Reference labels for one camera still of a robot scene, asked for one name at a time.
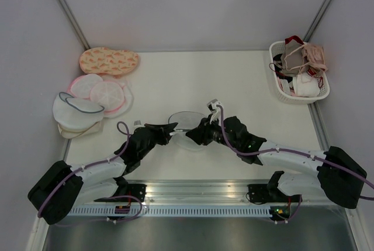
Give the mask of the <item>white mesh blue-trimmed laundry bag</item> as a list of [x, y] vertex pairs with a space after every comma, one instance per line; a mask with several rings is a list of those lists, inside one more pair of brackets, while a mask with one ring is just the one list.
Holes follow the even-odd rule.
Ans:
[[174, 134], [171, 140], [179, 147], [186, 150], [194, 152], [203, 150], [204, 147], [196, 144], [192, 139], [188, 138], [186, 132], [196, 128], [204, 117], [204, 114], [192, 111], [182, 111], [172, 114], [168, 118], [168, 123], [177, 123], [174, 130], [177, 134]]

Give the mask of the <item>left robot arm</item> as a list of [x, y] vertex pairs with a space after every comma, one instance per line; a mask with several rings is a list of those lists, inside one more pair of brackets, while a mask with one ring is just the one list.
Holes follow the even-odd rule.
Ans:
[[177, 123], [144, 124], [127, 135], [127, 140], [111, 156], [88, 164], [55, 162], [29, 191], [27, 198], [38, 218], [49, 225], [64, 219], [76, 206], [102, 198], [116, 202], [127, 197], [124, 176], [137, 169], [156, 145], [167, 145]]

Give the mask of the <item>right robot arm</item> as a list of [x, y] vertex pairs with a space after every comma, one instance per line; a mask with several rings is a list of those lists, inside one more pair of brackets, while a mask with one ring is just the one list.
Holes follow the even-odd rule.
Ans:
[[243, 162], [260, 166], [281, 167], [267, 185], [273, 201], [286, 196], [315, 195], [333, 203], [355, 209], [361, 196], [366, 171], [344, 150], [331, 146], [327, 151], [283, 147], [255, 136], [233, 116], [217, 120], [203, 118], [187, 131], [186, 137], [198, 145], [216, 142], [229, 147]]

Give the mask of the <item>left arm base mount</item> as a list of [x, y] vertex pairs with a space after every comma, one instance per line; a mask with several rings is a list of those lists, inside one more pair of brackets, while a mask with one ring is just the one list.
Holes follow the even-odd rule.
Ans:
[[145, 184], [140, 183], [128, 184], [125, 187], [120, 186], [114, 194], [114, 197], [117, 198], [100, 198], [95, 200], [95, 202], [135, 202], [132, 198], [124, 197], [125, 195], [135, 197], [143, 202], [146, 196], [146, 188]]

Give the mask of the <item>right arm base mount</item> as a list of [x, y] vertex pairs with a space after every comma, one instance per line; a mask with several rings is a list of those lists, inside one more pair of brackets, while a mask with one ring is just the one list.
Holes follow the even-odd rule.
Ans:
[[246, 197], [252, 204], [288, 203], [289, 197], [277, 188], [268, 188], [266, 184], [249, 184]]

